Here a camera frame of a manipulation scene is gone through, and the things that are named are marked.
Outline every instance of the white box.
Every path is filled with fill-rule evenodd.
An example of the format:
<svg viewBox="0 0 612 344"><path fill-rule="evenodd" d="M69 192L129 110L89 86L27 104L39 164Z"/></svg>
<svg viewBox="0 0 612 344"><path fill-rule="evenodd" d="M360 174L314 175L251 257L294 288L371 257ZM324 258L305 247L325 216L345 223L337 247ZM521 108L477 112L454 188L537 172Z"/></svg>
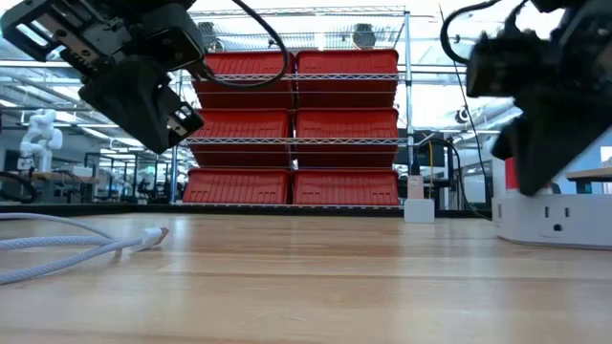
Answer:
<svg viewBox="0 0 612 344"><path fill-rule="evenodd" d="M433 224L435 221L433 200L405 200L404 221L407 224Z"/></svg>

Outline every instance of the black cable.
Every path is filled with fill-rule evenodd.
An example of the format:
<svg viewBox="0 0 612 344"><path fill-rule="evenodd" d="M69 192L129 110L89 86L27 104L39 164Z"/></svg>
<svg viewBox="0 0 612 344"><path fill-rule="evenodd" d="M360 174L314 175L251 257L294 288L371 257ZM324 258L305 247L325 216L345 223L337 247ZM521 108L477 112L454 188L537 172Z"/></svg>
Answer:
<svg viewBox="0 0 612 344"><path fill-rule="evenodd" d="M523 7L523 5L525 3L527 3L528 0L523 0L521 2L520 5L518 5L518 7L516 9L514 9L514 11L511 13L511 17L512 16L516 16L518 14L518 11L520 10L520 8ZM446 23L448 20L445 20L444 18L444 13L442 11L442 7L440 7L440 15L442 16L442 20ZM459 88L461 91L461 97L463 98L463 102L466 106L466 113L468 114L468 118L470 119L470 125L471 125L471 130L474 132L475 135L475 139L476 139L476 149L478 149L478 161L480 162L480 168L482 168L482 175L483 178L485 179L485 188L487 191L488 195L491 195L491 191L489 190L489 185L487 184L487 172L485 171L485 164L482 161L482 152L481 152L481 146L480 146L480 139L478 138L478 131L476 130L476 126L474 125L474 120L471 116L471 111L470 111L470 106L468 105L468 98L466 97L466 92L465 89L463 87L463 82L461 81L461 76L459 75L459 67L457 67L457 62L455 62L454 60L452 61L453 66L455 67L455 73L457 74L457 82L459 83Z"/></svg>
<svg viewBox="0 0 612 344"><path fill-rule="evenodd" d="M4 198L5 200L19 202L22 204L32 204L36 201L36 197L38 196L38 193L36 192L36 189L33 187L33 185L30 183L30 181L28 181L27 179L19 175L12 174L9 172L2 172L2 171L0 171L0 177L14 180L22 184L26 188L28 193L30 194L30 197L19 197L19 196L8 194L2 191L2 189L0 189L0 197Z"/></svg>
<svg viewBox="0 0 612 344"><path fill-rule="evenodd" d="M497 4L500 1L502 0L490 0L490 1L486 1L483 3L477 4L477 5L464 7L462 9L459 9L453 12L451 15L448 16L446 20L444 19L444 15L442 14L442 6L440 5L440 3L438 3L438 7L440 8L440 14L442 14L442 21L443 21L442 30L440 31L440 43L442 43L442 49L448 55L448 57L450 57L450 59L452 59L454 62L458 62L462 64L468 64L468 61L469 61L467 58L459 56L450 46L450 38L448 37L448 27L450 26L450 23L456 17L458 17L459 15L463 13L487 9Z"/></svg>
<svg viewBox="0 0 612 344"><path fill-rule="evenodd" d="M455 148L454 144L448 142L447 140L442 140L442 139L438 139L438 138L430 138L428 140L425 140L425 141L421 142L417 146L417 149L414 150L414 158L416 159L416 157L419 154L419 151L421 150L421 148L423 148L425 146L425 144L430 143L430 142L432 142L432 143L436 142L436 143L442 144L443 146L445 146L445 147L447 147L449 149L452 149L452 151L457 156L457 170L459 171L459 185L461 187L461 196L463 198L464 204L466 204L468 206L468 208L471 210L471 212L473 212L479 218L485 219L485 220L488 220L488 221L492 221L492 218L481 214L478 210L476 210L473 206L471 206L470 202L468 202L468 197L466 196L466 187L465 187L465 183L464 183L464 180L463 180L463 169L461 167L461 157L459 156L459 152L457 151L457 148Z"/></svg>
<svg viewBox="0 0 612 344"><path fill-rule="evenodd" d="M270 26L270 24L268 24L259 14L257 14L256 11L254 11L249 6L247 6L247 4L243 3L241 0L231 0L231 1L233 1L234 4L238 5L244 12L246 12L257 23L259 23L259 25L261 25L270 34L270 36L275 41L280 51L283 53L283 68L275 77L269 80L262 81L259 83L254 83L254 84L238 84L238 83L231 83L231 82L219 80L213 76L212 70L208 67L202 70L204 77L208 81L211 81L221 86L231 87L231 88L241 88L241 89L258 89L258 88L266 87L268 85L275 83L276 81L283 78L283 76L285 76L285 74L287 73L287 69L289 68L289 52L287 51L287 48L285 47L283 40L280 38L278 33L276 33L276 31Z"/></svg>

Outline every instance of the red panel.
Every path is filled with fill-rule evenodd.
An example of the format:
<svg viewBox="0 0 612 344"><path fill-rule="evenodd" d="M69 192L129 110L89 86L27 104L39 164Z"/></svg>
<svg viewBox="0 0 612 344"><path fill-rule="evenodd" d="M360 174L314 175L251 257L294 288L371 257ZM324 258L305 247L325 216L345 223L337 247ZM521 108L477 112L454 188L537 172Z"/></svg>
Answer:
<svg viewBox="0 0 612 344"><path fill-rule="evenodd" d="M290 54L287 74L295 72L295 57ZM216 75L276 75L283 66L282 53L212 53L206 62ZM253 84L259 81L228 81ZM194 82L203 108L285 108L293 109L295 83L281 80L256 90L228 88L209 81Z"/></svg>
<svg viewBox="0 0 612 344"><path fill-rule="evenodd" d="M191 137L286 139L291 136L291 118L284 109L200 111L205 126ZM284 144L207 144L191 145L201 167L247 166L283 167L290 164L289 147Z"/></svg>
<svg viewBox="0 0 612 344"><path fill-rule="evenodd" d="M299 170L294 204L398 205L395 171Z"/></svg>
<svg viewBox="0 0 612 344"><path fill-rule="evenodd" d="M183 202L286 204L289 177L283 170L192 169Z"/></svg>
<svg viewBox="0 0 612 344"><path fill-rule="evenodd" d="M305 51L297 54L299 75L397 72L398 53L395 50ZM392 107L397 86L396 80L300 80L297 83L298 106Z"/></svg>
<svg viewBox="0 0 612 344"><path fill-rule="evenodd" d="M303 139L397 139L393 108L298 109L295 135ZM298 145L300 167L391 167L397 145Z"/></svg>
<svg viewBox="0 0 612 344"><path fill-rule="evenodd" d="M506 190L517 190L518 187L514 158L506 159Z"/></svg>

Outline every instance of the electrical outlet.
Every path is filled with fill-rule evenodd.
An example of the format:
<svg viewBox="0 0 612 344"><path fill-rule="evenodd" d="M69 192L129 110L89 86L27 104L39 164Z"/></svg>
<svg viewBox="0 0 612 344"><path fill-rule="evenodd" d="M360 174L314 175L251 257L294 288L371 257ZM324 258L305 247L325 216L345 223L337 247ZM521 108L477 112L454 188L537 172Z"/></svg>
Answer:
<svg viewBox="0 0 612 344"><path fill-rule="evenodd" d="M545 238L560 238L565 235L570 224L565 217L565 209L562 206L546 205L542 209L543 221L540 224L539 234Z"/></svg>

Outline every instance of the metal wire shelf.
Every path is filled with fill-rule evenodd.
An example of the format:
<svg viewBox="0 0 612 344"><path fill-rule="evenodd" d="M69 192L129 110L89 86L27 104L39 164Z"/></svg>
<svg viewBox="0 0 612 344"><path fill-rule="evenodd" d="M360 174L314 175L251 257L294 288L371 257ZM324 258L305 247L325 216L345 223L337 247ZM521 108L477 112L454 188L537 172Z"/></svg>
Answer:
<svg viewBox="0 0 612 344"><path fill-rule="evenodd" d="M408 145L408 139L186 139L189 145L198 144L355 144L355 145Z"/></svg>
<svg viewBox="0 0 612 344"><path fill-rule="evenodd" d="M403 205L302 205L302 204L175 204L178 206L210 206L210 207L242 207L242 208L284 208L284 209L368 209L368 210L398 210L404 209Z"/></svg>
<svg viewBox="0 0 612 344"><path fill-rule="evenodd" d="M261 81L269 80L275 75L216 75L215 78L222 81ZM391 80L404 81L406 73L397 74L312 74L312 75L285 75L283 80ZM194 80L191 76L183 76L183 81L206 81Z"/></svg>
<svg viewBox="0 0 612 344"><path fill-rule="evenodd" d="M370 7L310 7L310 8L276 8L257 9L261 16L308 16L308 15L347 15L358 14L360 16L404 16L404 6L370 6ZM190 11L193 19L206 17L247 17L243 10L221 10L221 11Z"/></svg>

